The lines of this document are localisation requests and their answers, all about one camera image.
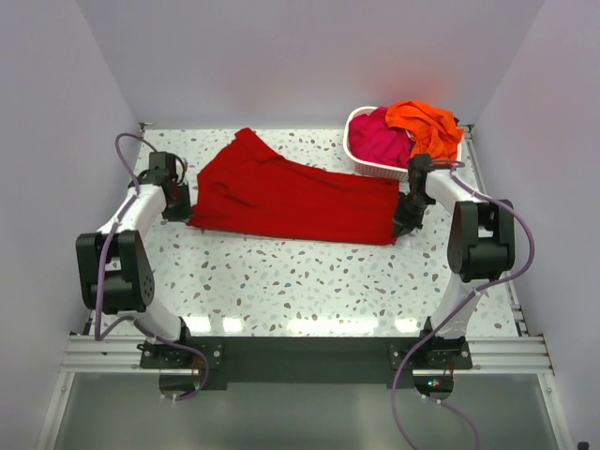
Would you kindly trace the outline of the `red t shirt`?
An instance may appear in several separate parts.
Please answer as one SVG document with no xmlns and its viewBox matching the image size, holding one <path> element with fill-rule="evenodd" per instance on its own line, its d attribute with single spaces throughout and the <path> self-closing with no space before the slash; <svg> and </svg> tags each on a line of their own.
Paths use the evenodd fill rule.
<svg viewBox="0 0 600 450">
<path fill-rule="evenodd" d="M 249 128 L 235 133 L 197 184 L 187 222 L 194 228 L 376 246 L 397 240 L 398 181 L 293 162 Z"/>
</svg>

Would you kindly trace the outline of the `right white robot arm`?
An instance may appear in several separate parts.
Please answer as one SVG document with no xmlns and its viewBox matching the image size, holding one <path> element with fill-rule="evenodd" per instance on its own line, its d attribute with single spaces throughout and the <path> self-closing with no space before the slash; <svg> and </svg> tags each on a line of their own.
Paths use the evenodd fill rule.
<svg viewBox="0 0 600 450">
<path fill-rule="evenodd" d="M 394 236 L 423 228 L 429 206 L 451 214 L 447 265 L 452 272 L 441 303 L 426 320 L 419 341 L 405 356 L 439 368 L 460 355 L 479 298 L 515 262 L 515 226 L 510 202 L 486 200 L 456 176 L 461 162 L 427 154 L 408 163 L 409 191 L 401 193 L 394 215 Z"/>
</svg>

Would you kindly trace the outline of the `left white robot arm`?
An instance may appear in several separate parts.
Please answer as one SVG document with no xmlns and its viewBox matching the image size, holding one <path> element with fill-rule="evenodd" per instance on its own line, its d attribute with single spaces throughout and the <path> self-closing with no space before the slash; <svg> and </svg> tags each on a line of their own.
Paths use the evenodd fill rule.
<svg viewBox="0 0 600 450">
<path fill-rule="evenodd" d="M 186 164 L 168 152 L 152 152 L 148 167 L 135 175 L 112 218 L 76 239 L 82 300 L 95 312 L 94 335 L 104 339 L 118 324 L 131 322 L 160 342 L 161 356 L 174 368 L 187 366 L 194 345 L 185 325 L 158 299 L 144 237 L 153 224 L 186 222 L 191 216 Z"/>
</svg>

